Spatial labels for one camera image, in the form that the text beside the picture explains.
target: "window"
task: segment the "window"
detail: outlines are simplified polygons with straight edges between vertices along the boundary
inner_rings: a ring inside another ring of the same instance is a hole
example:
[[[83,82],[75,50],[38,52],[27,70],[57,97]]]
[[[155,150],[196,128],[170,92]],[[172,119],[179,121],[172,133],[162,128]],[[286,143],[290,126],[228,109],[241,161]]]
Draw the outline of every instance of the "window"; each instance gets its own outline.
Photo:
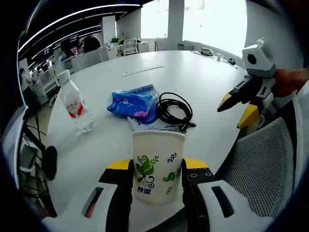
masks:
[[[143,39],[167,38],[169,0],[154,0],[141,9],[140,35]]]
[[[185,0],[183,40],[242,57],[247,34],[245,0]]]

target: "water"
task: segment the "water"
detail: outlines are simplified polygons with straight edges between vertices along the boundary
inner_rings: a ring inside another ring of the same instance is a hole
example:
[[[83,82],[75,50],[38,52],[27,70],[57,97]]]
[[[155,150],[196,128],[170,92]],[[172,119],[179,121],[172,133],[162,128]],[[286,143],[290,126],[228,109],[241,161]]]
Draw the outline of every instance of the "water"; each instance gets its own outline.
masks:
[[[82,132],[89,132],[93,128],[94,122],[89,111],[77,118],[74,118],[73,120]]]

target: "table surface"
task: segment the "table surface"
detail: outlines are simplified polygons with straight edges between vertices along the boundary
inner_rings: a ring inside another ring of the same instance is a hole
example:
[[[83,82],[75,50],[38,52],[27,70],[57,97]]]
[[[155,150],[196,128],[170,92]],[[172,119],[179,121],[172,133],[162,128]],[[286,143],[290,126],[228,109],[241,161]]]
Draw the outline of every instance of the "table surface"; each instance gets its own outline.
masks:
[[[125,72],[154,65],[164,67],[122,76]],[[56,212],[63,212],[77,192],[98,182],[110,163],[132,158],[133,129],[130,123],[106,110],[107,99],[113,90],[153,84],[159,93],[174,92],[184,97],[194,112],[192,122],[197,124],[187,130],[184,157],[206,162],[215,174],[236,140],[237,123],[246,105],[238,104],[221,113],[217,112],[217,107],[245,74],[242,68],[190,51],[159,51],[109,60],[72,75],[93,115],[95,126],[90,133],[79,132],[58,95],[47,132],[48,145],[54,145],[58,151],[57,174],[48,182]],[[174,203],[165,206],[144,205],[133,198],[130,229],[150,229],[182,207],[181,193]],[[141,214],[141,209],[148,210]],[[137,225],[141,220],[145,221],[144,227]]]

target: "mesh chair back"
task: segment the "mesh chair back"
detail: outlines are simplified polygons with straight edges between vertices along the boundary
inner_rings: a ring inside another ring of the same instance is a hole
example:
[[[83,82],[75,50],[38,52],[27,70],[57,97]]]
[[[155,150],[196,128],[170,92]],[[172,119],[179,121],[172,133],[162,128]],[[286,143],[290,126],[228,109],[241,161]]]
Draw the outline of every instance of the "mesh chair back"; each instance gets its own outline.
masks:
[[[293,147],[282,118],[236,142],[228,170],[219,177],[248,198],[260,217],[274,218],[293,191]]]

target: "paper cup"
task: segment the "paper cup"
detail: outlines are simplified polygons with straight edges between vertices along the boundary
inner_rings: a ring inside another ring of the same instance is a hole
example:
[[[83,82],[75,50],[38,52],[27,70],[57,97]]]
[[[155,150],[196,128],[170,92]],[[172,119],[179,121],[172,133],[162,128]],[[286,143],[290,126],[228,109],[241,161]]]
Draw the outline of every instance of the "paper cup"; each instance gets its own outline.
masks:
[[[171,131],[146,130],[133,134],[133,195],[149,204],[176,199],[185,136]]]

